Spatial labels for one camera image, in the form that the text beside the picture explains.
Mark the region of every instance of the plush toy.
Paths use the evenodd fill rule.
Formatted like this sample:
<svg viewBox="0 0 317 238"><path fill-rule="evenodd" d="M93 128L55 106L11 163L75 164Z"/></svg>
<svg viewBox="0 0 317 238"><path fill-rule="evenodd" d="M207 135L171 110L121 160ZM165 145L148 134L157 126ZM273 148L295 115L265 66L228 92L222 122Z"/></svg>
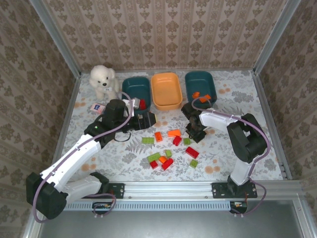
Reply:
<svg viewBox="0 0 317 238"><path fill-rule="evenodd" d="M119 82L115 78L115 72L112 68L103 65L95 66L90 72L89 83L95 89L96 97L99 100L104 99L105 94L109 100L117 98Z"/></svg>

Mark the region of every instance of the floral tablecloth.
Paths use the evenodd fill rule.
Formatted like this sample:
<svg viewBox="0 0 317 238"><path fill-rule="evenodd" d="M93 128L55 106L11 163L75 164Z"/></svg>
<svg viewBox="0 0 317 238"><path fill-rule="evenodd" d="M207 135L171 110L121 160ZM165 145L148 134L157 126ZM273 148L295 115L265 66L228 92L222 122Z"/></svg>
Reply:
<svg viewBox="0 0 317 238"><path fill-rule="evenodd" d="M117 73L120 83L124 79L133 76L145 76L148 79L152 73ZM187 72L179 71L179 77L183 104L187 102L184 77ZM213 76L218 100L214 104L215 109L221 112L244 115L252 113L260 123L263 131L268 134L264 115L257 96L250 71L210 71ZM63 154L69 150L83 134L84 129L98 116L90 111L93 103L106 104L107 99L99 102L95 92L89 85L89 74L83 74L81 85L77 95L74 111L72 113L68 133L63 149ZM172 138L167 137L169 130L180 129L182 137L188 137L185 133L187 119L180 109L173 111L158 111L153 102L151 112L157 115L157 123L146 130L133 131L127 142L111 141L102 151L95 154L72 177L73 180L81 179L89 173L97 171L111 181L206 181L226 180L233 170L236 156L232 150L228 134L209 128L207 135L200 143L192 141L192 148L200 152L196 169L189 166L192 158L185 153L187 146L183 142L176 147L172 144ZM163 142L154 145L142 144L142 137L154 137L154 132L160 131ZM127 134L117 133L117 140L124 140ZM163 171L159 166L152 169L147 157L159 152L164 155L164 150L172 151L174 163ZM253 179L273 180L282 179L281 171L274 149L270 154L259 161L252 175Z"/></svg>

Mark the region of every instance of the wall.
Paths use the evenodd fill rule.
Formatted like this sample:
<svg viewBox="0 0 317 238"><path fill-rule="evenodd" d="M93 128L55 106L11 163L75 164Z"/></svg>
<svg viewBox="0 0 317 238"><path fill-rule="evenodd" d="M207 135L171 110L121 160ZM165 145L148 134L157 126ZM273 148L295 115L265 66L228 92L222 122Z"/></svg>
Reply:
<svg viewBox="0 0 317 238"><path fill-rule="evenodd" d="M0 1L0 237L23 232L25 179L50 165L74 78L28 0Z"/></svg>
<svg viewBox="0 0 317 238"><path fill-rule="evenodd" d="M44 0L82 70L253 67L286 0Z"/></svg>
<svg viewBox="0 0 317 238"><path fill-rule="evenodd" d="M294 179L317 218L317 1L302 0L260 77Z"/></svg>

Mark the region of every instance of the orange block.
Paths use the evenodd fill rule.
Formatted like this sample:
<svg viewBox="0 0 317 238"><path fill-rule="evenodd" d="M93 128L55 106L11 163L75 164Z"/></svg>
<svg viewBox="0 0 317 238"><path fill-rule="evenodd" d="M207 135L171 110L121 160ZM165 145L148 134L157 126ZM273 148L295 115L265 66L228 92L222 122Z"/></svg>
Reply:
<svg viewBox="0 0 317 238"><path fill-rule="evenodd" d="M161 156L161 157L159 158L159 161L160 161L162 164L164 164L166 160L167 160L167 157L165 157L165 156Z"/></svg>
<svg viewBox="0 0 317 238"><path fill-rule="evenodd" d="M192 96L192 97L195 99L195 98L198 98L199 95L200 95L200 92L195 92L195 93L193 93L193 96Z"/></svg>
<svg viewBox="0 0 317 238"><path fill-rule="evenodd" d="M182 134L180 133L180 130L170 130L167 135L168 137L176 137L181 136Z"/></svg>
<svg viewBox="0 0 317 238"><path fill-rule="evenodd" d="M209 100L211 99L211 97L210 97L208 94L206 94L204 97L208 98ZM199 100L200 100L202 103L205 103L205 102L207 101L206 98L200 98Z"/></svg>
<svg viewBox="0 0 317 238"><path fill-rule="evenodd" d="M157 142L163 141L162 134L160 132L155 132L154 135Z"/></svg>

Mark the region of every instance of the green lego brick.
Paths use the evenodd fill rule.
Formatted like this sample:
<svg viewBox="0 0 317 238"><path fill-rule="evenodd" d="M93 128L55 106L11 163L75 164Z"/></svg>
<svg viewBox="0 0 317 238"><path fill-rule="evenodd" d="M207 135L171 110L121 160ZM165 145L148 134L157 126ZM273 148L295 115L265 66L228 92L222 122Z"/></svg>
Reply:
<svg viewBox="0 0 317 238"><path fill-rule="evenodd" d="M154 144L154 137L142 137L143 144Z"/></svg>
<svg viewBox="0 0 317 238"><path fill-rule="evenodd" d="M165 150L166 157L172 157L172 152L170 150Z"/></svg>
<svg viewBox="0 0 317 238"><path fill-rule="evenodd" d="M197 160L192 160L192 161L190 162L189 166L195 169L196 166L197 166L197 164L198 164L198 161L197 161Z"/></svg>
<svg viewBox="0 0 317 238"><path fill-rule="evenodd" d="M148 156L148 160L149 162L153 162L154 160L158 160L160 158L160 154L159 152L152 154L150 156Z"/></svg>
<svg viewBox="0 0 317 238"><path fill-rule="evenodd" d="M184 145L190 145L190 139L189 138L184 138Z"/></svg>

